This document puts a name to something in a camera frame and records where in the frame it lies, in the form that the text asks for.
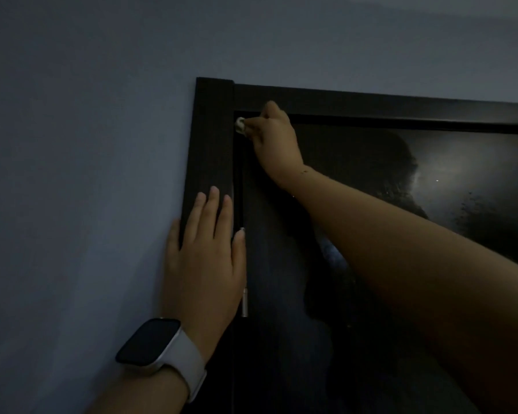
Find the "light blue wall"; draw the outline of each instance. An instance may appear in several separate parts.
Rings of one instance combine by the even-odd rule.
[[[0,413],[80,412],[151,315],[196,76],[518,101],[518,22],[345,0],[0,1]]]

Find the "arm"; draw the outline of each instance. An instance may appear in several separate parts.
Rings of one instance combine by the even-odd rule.
[[[246,284],[246,246],[243,229],[230,241],[230,197],[223,198],[218,221],[219,189],[212,187],[206,199],[198,193],[180,250],[178,220],[169,232],[161,316],[180,320],[207,363],[238,309]],[[126,371],[87,413],[176,414],[187,398],[186,383],[172,368],[152,376]]]
[[[274,102],[245,125],[269,176],[416,325],[470,397],[491,410],[518,410],[518,265],[304,166],[290,120]]]

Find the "door frame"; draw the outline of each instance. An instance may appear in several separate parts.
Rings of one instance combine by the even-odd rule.
[[[293,123],[338,124],[395,129],[518,134],[518,103],[407,97],[387,94],[270,87],[196,79],[186,164],[180,241],[199,191],[214,185],[234,201],[234,229],[243,220],[241,159],[247,140],[234,131],[235,117],[257,116],[274,100]],[[236,360],[245,351],[238,338],[245,319],[236,317],[207,365],[208,377],[186,412],[235,411]]]

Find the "watch face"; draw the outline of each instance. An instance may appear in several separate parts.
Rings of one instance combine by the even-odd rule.
[[[180,328],[179,320],[154,318],[146,321],[118,351],[119,363],[144,367],[163,353]]]

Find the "smartwatch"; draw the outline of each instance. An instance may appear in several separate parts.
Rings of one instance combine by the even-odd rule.
[[[179,320],[153,318],[146,321],[122,346],[115,361],[144,374],[167,365],[175,369],[188,386],[191,403],[207,371],[201,353],[180,327]]]

